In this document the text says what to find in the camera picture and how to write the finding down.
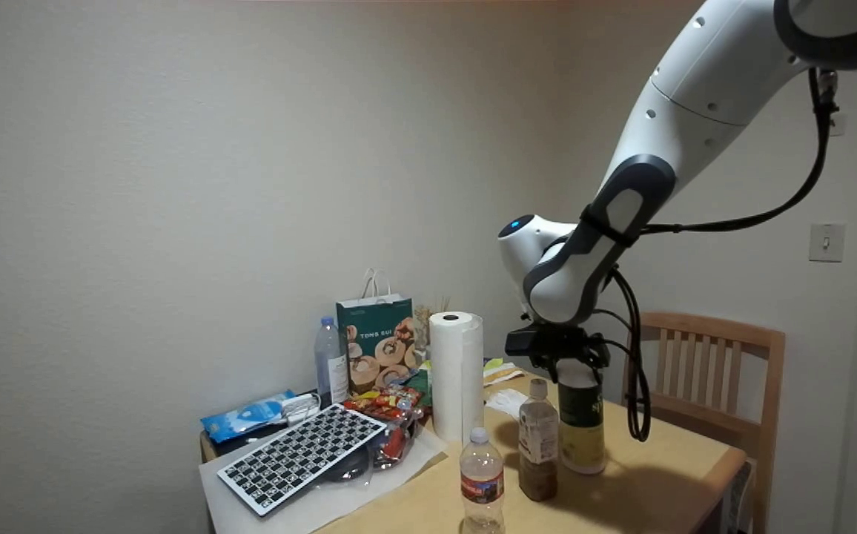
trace wooden table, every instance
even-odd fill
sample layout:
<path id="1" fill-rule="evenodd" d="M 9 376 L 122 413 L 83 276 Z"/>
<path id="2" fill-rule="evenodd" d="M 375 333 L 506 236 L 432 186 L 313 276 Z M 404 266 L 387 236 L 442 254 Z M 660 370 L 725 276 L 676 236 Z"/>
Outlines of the wooden table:
<path id="1" fill-rule="evenodd" d="M 645 441 L 628 437 L 625 408 L 604 404 L 607 468 L 582 478 L 559 468 L 552 502 L 527 502 L 518 490 L 516 419 L 485 408 L 485 431 L 506 456 L 504 523 L 506 534 L 552 530 L 700 530 L 745 468 L 737 447 L 651 422 Z M 454 534 L 461 518 L 456 447 L 384 499 L 330 523 L 327 534 L 346 530 L 423 530 Z"/>

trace chair backrest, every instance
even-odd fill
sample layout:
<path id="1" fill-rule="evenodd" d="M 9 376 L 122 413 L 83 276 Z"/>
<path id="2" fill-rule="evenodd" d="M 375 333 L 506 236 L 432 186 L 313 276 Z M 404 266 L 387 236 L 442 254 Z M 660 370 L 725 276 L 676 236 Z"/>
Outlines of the chair backrest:
<path id="1" fill-rule="evenodd" d="M 752 493 L 746 494 L 751 518 L 752 530 L 762 534 L 774 475 L 785 336 L 682 310 L 641 313 L 641 328 L 651 414 L 746 451 L 757 463 Z"/>

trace paper towel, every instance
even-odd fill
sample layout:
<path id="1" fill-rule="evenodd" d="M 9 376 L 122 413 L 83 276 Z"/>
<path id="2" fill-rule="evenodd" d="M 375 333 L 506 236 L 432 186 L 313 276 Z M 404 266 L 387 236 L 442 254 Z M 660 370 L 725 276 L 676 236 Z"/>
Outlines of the paper towel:
<path id="1" fill-rule="evenodd" d="M 432 423 L 444 441 L 466 441 L 484 423 L 484 321 L 467 310 L 430 313 Z"/>

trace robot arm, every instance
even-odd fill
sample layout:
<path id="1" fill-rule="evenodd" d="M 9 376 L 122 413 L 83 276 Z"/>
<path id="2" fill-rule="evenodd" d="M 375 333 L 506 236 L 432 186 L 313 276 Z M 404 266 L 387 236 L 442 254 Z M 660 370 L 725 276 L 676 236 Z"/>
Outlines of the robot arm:
<path id="1" fill-rule="evenodd" d="M 543 324 L 582 324 L 617 259 L 810 66 L 857 69 L 857 32 L 811 39 L 785 0 L 708 0 L 671 45 L 574 226 L 516 217 L 504 263 Z"/>

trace blue package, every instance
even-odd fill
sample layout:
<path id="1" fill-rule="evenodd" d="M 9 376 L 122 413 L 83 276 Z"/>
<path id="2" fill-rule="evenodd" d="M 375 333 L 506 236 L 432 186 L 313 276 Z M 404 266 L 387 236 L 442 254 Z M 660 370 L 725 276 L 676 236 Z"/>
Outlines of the blue package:
<path id="1" fill-rule="evenodd" d="M 198 419 L 205 434 L 212 444 L 245 437 L 252 431 L 284 423 L 282 399 L 295 398 L 294 392 L 270 393 L 260 399 L 252 399 L 245 407 L 233 407 L 229 413 L 212 413 Z"/>

